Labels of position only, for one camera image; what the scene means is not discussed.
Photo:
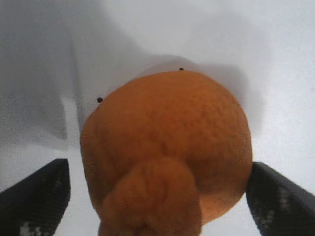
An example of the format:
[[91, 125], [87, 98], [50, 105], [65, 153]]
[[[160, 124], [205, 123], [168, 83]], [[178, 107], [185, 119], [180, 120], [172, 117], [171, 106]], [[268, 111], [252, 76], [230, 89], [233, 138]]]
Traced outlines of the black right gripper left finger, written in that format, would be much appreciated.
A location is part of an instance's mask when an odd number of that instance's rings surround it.
[[69, 163], [55, 159], [0, 194], [2, 236], [53, 236], [71, 195]]

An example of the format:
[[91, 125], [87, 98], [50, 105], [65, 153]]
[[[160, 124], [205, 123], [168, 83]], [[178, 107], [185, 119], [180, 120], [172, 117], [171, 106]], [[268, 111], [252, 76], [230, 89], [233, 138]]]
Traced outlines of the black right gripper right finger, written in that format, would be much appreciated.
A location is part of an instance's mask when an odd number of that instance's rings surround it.
[[254, 162], [246, 189], [262, 236], [313, 236], [315, 197], [262, 162]]

